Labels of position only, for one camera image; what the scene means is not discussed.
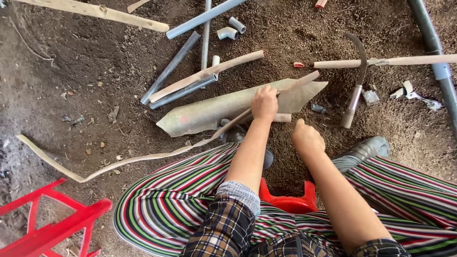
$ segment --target red plastic chair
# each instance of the red plastic chair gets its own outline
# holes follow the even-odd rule
[[[318,211],[316,204],[316,188],[311,181],[305,181],[305,195],[302,197],[272,196],[268,191],[265,178],[260,181],[260,200],[293,214],[305,214]]]
[[[89,254],[87,254],[87,251],[89,250],[90,238],[92,237],[95,220],[111,210],[112,202],[105,198],[93,205],[85,206],[64,194],[53,190],[54,187],[65,181],[66,179],[61,178],[0,207],[0,216],[2,216],[29,202],[32,203],[27,223],[27,234],[10,245],[0,249],[0,257],[38,257],[41,254],[46,257],[62,257],[52,251],[51,248],[83,228],[84,236],[79,257],[95,257],[100,254],[101,249]],[[55,199],[74,209],[75,213],[56,224],[47,224],[37,230],[37,211],[41,196]]]

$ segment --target dirt floor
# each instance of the dirt floor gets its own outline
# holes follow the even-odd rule
[[[93,0],[109,8],[126,11],[135,0]],[[426,1],[447,54],[457,53],[457,0]],[[212,131],[170,138],[155,123],[171,109],[202,99],[284,78],[299,78],[312,68],[296,69],[295,61],[311,66],[313,61],[356,59],[353,44],[343,37],[358,36],[368,57],[392,58],[424,55],[421,34],[406,1],[330,0],[324,10],[314,8],[315,0],[250,0],[211,22],[209,56],[226,61],[263,49],[266,57],[236,66],[220,74],[219,81],[178,101],[151,111],[139,99],[167,66],[191,32],[168,40],[164,33],[138,29],[122,23],[54,11],[47,8],[7,3],[0,9],[0,141],[11,141],[0,149],[0,205],[36,190],[63,175],[45,164],[20,143],[24,134],[46,153],[82,177],[103,163],[116,161],[117,155],[140,156],[184,146],[212,135]],[[152,0],[134,14],[175,27],[198,15],[204,0]],[[247,26],[239,39],[222,40],[216,30],[235,16]],[[54,61],[33,55],[10,23],[16,24],[27,44],[42,56],[55,55]],[[202,26],[196,30],[202,33]],[[200,69],[201,41],[186,56],[166,84],[183,79]],[[454,74],[457,66],[451,65]],[[382,135],[392,146],[392,158],[449,181],[456,181],[456,146],[446,109],[430,111],[419,100],[389,99],[389,93],[411,80],[420,95],[442,102],[439,86],[429,66],[370,68],[365,79],[378,88],[381,102],[367,107],[361,101],[351,130],[339,127],[342,113],[356,81],[358,69],[321,70],[318,81],[328,86],[312,102],[327,106],[334,97],[339,107],[327,113],[310,111],[309,103],[293,118],[304,118],[324,137],[329,156],[335,156],[356,142]],[[116,124],[108,113],[119,105]],[[76,127],[62,121],[84,116]],[[275,195],[300,196],[306,167],[295,153],[290,137],[292,124],[274,124],[268,142],[276,156],[273,167],[264,172]],[[87,183],[69,179],[58,190],[84,204],[110,198],[115,204],[122,189],[144,175],[184,156],[218,145],[217,140],[189,153],[168,159],[144,161],[122,167],[121,174],[104,174]],[[28,207],[0,218],[0,247],[25,232]],[[40,226],[56,222],[71,211],[52,201],[42,201]],[[96,222],[92,248],[101,247],[101,256],[145,256],[121,242],[111,225],[109,212]],[[62,242],[56,250],[80,242],[80,235]]]

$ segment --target tool handle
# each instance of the tool handle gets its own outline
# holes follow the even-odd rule
[[[355,110],[346,110],[343,120],[341,121],[341,126],[344,128],[351,128],[352,120],[354,119]]]

